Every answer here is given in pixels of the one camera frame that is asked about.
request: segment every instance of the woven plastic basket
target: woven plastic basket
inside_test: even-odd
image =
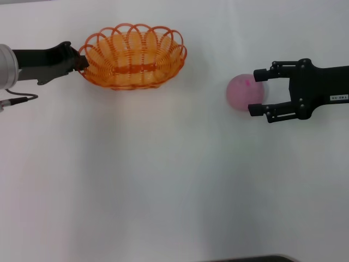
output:
[[[79,53],[85,53],[90,64],[80,72],[89,82],[113,90],[134,90],[158,88],[175,77],[187,50],[176,30],[122,23],[91,35]]]

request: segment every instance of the black cable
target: black cable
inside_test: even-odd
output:
[[[12,91],[10,91],[10,90],[8,90],[8,89],[5,89],[8,93],[10,93],[10,94],[14,94],[14,95],[16,95],[16,96],[26,96],[26,97],[30,97],[30,98],[28,98],[28,101],[29,100],[34,100],[34,99],[37,99],[39,96],[38,95],[36,95],[36,94],[25,94],[25,93],[16,93],[16,92],[12,92]]]

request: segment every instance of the label sticker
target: label sticker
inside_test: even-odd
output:
[[[330,96],[329,100],[336,101],[336,100],[348,100],[349,94],[341,94],[339,96]]]

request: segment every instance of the pink ball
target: pink ball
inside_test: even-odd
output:
[[[227,99],[233,108],[240,111],[248,111],[249,104],[263,103],[263,84],[256,82],[253,75],[238,75],[228,84]]]

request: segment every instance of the white table surface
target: white table surface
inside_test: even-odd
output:
[[[158,90],[106,91],[78,73],[14,87],[39,99],[0,114],[0,261],[347,261],[349,105],[268,124],[232,110],[225,89],[273,60],[348,65],[349,1],[2,5],[0,42],[78,49],[121,22],[179,30],[185,67]],[[268,85],[266,103],[289,100],[287,81]]]

